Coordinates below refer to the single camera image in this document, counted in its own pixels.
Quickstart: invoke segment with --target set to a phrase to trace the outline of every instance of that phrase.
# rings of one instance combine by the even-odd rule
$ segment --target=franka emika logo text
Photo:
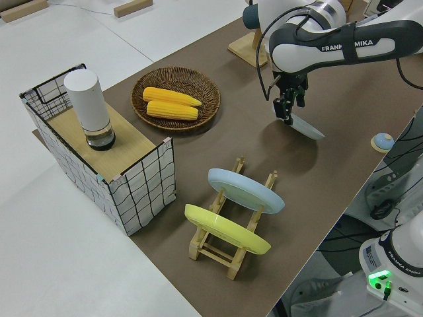
[[[356,48],[362,48],[365,46],[372,46],[375,45],[372,40],[364,40],[364,41],[358,41],[354,42],[354,46]],[[321,51],[322,52],[331,52],[331,51],[338,51],[342,49],[342,44],[335,44],[330,46],[322,46]]]

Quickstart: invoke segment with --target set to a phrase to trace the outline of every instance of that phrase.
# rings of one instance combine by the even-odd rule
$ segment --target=green light
[[[383,271],[372,273],[369,275],[369,283],[372,287],[375,287],[375,284],[378,282],[378,280],[386,279],[388,276],[391,275],[391,271],[388,271],[387,269],[384,269]]]

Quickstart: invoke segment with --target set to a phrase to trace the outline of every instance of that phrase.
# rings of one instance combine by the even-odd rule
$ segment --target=white floor
[[[0,316],[198,316],[66,178],[32,135],[19,99],[79,63],[111,87],[239,18],[246,6],[154,0],[123,18],[111,14],[125,2],[55,0],[0,20]]]

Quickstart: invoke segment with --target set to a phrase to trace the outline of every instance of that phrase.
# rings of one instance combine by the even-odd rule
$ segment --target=blue plate
[[[223,190],[227,199],[248,209],[258,211],[264,206],[263,213],[278,213],[285,207],[284,201],[275,192],[241,174],[212,168],[208,179],[215,191]]]

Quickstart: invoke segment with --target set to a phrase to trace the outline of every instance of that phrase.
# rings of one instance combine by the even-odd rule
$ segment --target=plate
[[[212,235],[254,254],[265,254],[271,245],[246,228],[194,205],[185,205],[185,217]]]
[[[306,137],[309,137],[313,140],[321,140],[325,137],[323,133],[321,133],[318,129],[313,127],[308,122],[304,121],[300,117],[297,117],[295,114],[291,114],[292,117],[292,125],[291,127],[298,132],[304,134]]]
[[[197,107],[195,121],[155,118],[147,114],[147,103],[143,99],[146,87],[169,89],[188,94],[202,102]],[[141,77],[132,89],[132,108],[145,122],[167,131],[190,131],[208,123],[220,107],[220,92],[215,83],[194,69],[185,67],[164,67],[150,71]]]
[[[212,168],[208,175],[209,184],[223,195],[248,209],[258,211],[264,206],[263,213],[279,213],[285,202],[271,189],[251,178],[220,168]]]

